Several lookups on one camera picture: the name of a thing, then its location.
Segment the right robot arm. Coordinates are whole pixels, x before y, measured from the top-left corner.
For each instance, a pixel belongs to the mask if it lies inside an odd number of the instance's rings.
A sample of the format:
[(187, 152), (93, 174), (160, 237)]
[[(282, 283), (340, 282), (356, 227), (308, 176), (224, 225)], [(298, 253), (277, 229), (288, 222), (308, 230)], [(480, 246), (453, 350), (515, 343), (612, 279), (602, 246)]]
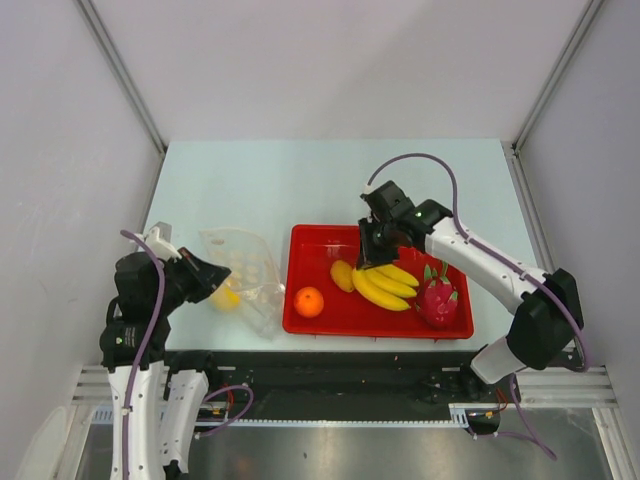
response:
[(461, 376), (473, 401), (493, 394), (498, 381), (523, 368), (543, 370), (577, 339), (583, 327), (574, 277), (548, 273), (483, 244), (448, 208), (434, 200), (413, 204), (392, 181), (366, 187), (370, 213), (358, 223), (358, 264), (371, 269), (398, 259), (401, 247), (442, 260), (491, 293), (512, 314), (509, 331), (483, 347)]

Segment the fake pink dragon fruit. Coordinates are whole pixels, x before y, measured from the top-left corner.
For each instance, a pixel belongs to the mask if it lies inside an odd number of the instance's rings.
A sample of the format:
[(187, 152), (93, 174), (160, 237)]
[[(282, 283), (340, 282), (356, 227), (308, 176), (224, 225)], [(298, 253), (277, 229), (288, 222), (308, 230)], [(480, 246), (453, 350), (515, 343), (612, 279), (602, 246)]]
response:
[(436, 330), (449, 328), (456, 316), (458, 291), (447, 277), (449, 264), (439, 268), (425, 266), (424, 281), (415, 299), (417, 314)]

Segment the fake orange fruit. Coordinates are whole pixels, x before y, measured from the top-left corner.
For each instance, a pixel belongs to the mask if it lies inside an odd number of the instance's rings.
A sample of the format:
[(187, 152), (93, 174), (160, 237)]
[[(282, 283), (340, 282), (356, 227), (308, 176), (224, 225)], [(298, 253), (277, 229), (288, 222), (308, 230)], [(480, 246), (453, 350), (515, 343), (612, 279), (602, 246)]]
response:
[(302, 317), (315, 318), (324, 309), (324, 297), (314, 287), (301, 288), (294, 296), (294, 309)]

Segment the clear zip top bag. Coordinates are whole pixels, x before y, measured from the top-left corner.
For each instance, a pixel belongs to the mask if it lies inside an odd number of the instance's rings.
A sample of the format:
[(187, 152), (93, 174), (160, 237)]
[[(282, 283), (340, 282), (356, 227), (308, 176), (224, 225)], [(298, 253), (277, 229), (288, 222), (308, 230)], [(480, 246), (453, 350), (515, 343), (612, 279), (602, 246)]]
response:
[(221, 313), (234, 315), (258, 336), (273, 339), (282, 320), (285, 286), (266, 241), (233, 227), (204, 229), (199, 237), (209, 261), (231, 269), (224, 283), (241, 299), (234, 311)]

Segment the fake yellow mango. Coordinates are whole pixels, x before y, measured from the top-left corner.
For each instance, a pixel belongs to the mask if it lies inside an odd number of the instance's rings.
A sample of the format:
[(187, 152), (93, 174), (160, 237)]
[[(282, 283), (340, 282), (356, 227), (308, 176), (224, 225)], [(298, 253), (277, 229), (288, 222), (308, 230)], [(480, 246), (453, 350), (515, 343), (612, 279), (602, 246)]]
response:
[(344, 260), (336, 260), (330, 268), (330, 276), (335, 285), (343, 292), (351, 293), (355, 286), (352, 279), (352, 267)]

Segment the fake yellow banana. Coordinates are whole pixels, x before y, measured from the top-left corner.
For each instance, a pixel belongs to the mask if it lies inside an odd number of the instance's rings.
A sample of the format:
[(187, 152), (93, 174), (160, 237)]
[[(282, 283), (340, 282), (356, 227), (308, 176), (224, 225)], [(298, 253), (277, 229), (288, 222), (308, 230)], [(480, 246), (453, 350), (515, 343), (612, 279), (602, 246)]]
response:
[(353, 269), (352, 281), (356, 291), (366, 300), (392, 312), (409, 310), (409, 300), (417, 296), (420, 285), (412, 274), (392, 264)]

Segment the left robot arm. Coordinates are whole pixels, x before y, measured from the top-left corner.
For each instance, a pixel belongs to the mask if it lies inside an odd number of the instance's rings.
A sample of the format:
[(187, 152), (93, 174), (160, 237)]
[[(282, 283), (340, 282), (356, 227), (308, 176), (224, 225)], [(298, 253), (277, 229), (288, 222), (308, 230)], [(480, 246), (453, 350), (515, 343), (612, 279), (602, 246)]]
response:
[(174, 258), (138, 251), (115, 265), (117, 295), (100, 336), (113, 420), (113, 479), (185, 479), (203, 400), (223, 384), (206, 350), (167, 354), (169, 317), (208, 299), (230, 276), (187, 248)]

